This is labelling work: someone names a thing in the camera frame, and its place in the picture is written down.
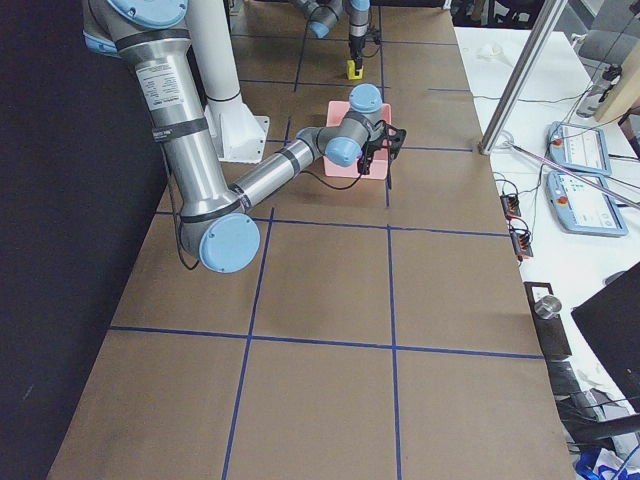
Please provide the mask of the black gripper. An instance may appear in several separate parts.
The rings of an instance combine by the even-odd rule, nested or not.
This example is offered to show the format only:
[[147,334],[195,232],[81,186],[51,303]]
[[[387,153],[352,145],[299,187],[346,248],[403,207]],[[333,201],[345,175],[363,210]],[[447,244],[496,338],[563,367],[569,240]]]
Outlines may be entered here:
[[379,130],[379,135],[375,139],[367,139],[363,149],[362,156],[357,161],[357,172],[360,176],[368,176],[371,171],[371,164],[374,160],[374,156],[378,151],[383,152],[383,156],[386,161],[389,161],[389,133],[387,127],[382,127]]
[[366,45],[366,36],[349,35],[348,38],[350,58],[354,62],[354,74],[363,74],[363,50]]

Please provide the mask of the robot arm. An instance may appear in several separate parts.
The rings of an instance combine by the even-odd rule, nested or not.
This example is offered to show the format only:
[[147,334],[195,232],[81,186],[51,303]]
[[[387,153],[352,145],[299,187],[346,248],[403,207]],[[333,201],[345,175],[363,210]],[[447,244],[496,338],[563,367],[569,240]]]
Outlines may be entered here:
[[269,121],[244,103],[220,1],[86,1],[84,38],[135,74],[160,145],[178,251],[207,269],[245,268],[260,244],[250,211],[325,158],[367,173],[374,154],[400,142],[382,116],[380,91],[356,86],[335,126],[307,127],[269,157]]
[[347,78],[360,80],[364,74],[364,54],[366,37],[370,26],[369,0],[292,0],[306,20],[306,28],[317,38],[325,38],[341,16],[346,13],[349,21],[348,44],[350,58],[347,61]]

